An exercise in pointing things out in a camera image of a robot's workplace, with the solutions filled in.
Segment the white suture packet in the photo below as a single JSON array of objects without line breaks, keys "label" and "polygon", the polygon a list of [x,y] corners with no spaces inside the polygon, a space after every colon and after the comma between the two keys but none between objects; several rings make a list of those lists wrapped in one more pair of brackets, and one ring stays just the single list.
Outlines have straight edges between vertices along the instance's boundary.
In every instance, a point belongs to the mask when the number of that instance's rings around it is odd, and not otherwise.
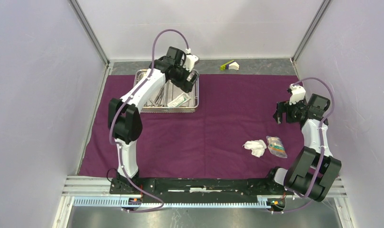
[{"label": "white suture packet", "polygon": [[168,102],[168,107],[180,107],[184,103],[187,103],[189,100],[191,100],[191,97],[187,93],[181,93],[176,98],[174,98],[172,101]]}]

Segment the steel surgical tray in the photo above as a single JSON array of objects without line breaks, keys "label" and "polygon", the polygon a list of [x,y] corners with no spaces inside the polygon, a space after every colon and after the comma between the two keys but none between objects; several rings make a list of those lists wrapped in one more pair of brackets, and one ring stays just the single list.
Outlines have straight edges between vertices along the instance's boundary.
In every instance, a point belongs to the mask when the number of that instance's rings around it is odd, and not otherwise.
[{"label": "steel surgical tray", "polygon": [[193,113],[198,107],[198,82],[192,91],[184,92],[171,81],[154,91],[145,105],[139,109],[141,113]]}]

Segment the clear bag of supplies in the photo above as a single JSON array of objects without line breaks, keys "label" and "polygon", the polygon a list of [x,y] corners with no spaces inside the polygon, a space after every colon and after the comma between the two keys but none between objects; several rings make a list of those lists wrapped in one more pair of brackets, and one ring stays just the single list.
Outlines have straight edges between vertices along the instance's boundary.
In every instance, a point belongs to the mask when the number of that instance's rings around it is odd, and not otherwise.
[{"label": "clear bag of supplies", "polygon": [[267,148],[272,155],[283,159],[288,157],[284,145],[279,137],[267,136],[266,140],[268,143]]}]

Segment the white gauze wad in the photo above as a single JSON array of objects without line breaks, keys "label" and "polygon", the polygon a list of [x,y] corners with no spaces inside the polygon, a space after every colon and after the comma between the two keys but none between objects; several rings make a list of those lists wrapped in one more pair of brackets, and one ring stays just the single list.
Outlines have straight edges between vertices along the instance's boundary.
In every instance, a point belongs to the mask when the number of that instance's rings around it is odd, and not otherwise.
[{"label": "white gauze wad", "polygon": [[263,140],[247,141],[243,144],[243,147],[247,150],[251,150],[251,154],[258,158],[262,157],[267,149]]}]

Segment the purple cloth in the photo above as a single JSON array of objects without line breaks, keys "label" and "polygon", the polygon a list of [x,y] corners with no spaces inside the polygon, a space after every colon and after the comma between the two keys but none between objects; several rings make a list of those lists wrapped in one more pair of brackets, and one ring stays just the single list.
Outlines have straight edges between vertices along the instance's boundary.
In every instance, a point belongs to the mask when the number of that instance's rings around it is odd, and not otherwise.
[{"label": "purple cloth", "polygon": [[[276,104],[288,100],[296,76],[201,75],[193,113],[142,113],[137,164],[142,178],[264,178],[289,168],[304,145],[298,123],[277,124]],[[287,158],[255,157],[244,143],[279,137]]]}]

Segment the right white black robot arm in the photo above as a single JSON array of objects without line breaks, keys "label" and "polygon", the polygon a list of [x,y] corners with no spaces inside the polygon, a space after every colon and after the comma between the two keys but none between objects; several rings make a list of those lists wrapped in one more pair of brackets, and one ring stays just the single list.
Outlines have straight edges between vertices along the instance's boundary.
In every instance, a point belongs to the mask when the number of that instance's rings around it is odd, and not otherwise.
[{"label": "right white black robot arm", "polygon": [[269,193],[276,194],[285,187],[317,202],[327,196],[342,166],[328,148],[328,120],[323,115],[330,105],[328,98],[317,94],[308,101],[276,104],[276,123],[299,123],[304,145],[290,168],[275,167],[269,171],[264,182]]}]

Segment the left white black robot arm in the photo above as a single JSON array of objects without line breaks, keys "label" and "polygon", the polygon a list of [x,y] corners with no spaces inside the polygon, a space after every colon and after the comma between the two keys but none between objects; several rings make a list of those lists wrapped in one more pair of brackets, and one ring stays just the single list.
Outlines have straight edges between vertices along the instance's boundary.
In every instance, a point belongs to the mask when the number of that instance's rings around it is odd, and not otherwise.
[{"label": "left white black robot arm", "polygon": [[135,193],[140,181],[135,178],[139,171],[136,159],[136,145],[143,125],[140,112],[148,99],[168,81],[185,93],[192,91],[199,74],[194,69],[198,56],[169,47],[166,55],[151,62],[146,75],[121,98],[113,98],[108,105],[108,127],[110,143],[118,153],[117,176],[114,185],[121,184],[127,193]]}]

